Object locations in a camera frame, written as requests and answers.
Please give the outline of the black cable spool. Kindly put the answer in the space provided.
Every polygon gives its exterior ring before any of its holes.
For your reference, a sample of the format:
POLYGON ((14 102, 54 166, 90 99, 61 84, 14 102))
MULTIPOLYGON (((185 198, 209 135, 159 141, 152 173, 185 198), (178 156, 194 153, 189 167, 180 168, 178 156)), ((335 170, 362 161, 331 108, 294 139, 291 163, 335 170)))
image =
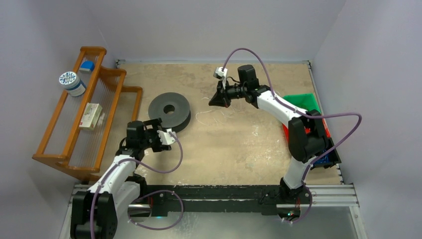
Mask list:
POLYGON ((148 107, 148 115, 150 119, 160 118, 163 128, 171 128, 174 132, 180 132, 190 123, 190 103, 179 93, 163 93, 152 100, 148 107))

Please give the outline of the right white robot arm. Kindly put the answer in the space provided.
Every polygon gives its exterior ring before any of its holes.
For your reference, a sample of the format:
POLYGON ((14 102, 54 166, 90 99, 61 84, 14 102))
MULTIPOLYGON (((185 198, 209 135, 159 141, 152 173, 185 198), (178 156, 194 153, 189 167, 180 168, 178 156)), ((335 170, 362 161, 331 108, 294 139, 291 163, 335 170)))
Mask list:
POLYGON ((329 146, 320 112, 297 108, 275 94, 267 85, 261 85, 252 65, 238 67, 239 80, 233 85, 227 81, 228 70, 217 67, 213 76, 218 79, 216 93, 209 106, 228 108, 233 99, 245 99, 257 109, 264 110, 280 121, 288 131, 288 149, 291 163, 281 178, 279 195, 287 203, 294 201, 304 189, 304 180, 312 160, 322 155, 329 146))

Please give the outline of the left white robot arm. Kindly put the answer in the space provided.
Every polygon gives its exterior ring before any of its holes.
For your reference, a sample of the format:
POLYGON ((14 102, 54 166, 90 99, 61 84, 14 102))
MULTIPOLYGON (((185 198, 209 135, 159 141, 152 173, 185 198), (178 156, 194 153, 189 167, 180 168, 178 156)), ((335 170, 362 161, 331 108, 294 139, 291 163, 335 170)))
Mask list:
POLYGON ((72 199, 70 237, 72 239, 111 239, 119 217, 131 202, 144 203, 148 199, 145 178, 135 174, 145 150, 171 150, 177 141, 171 128, 164 128, 162 120, 131 121, 111 166, 86 191, 78 191, 72 199))

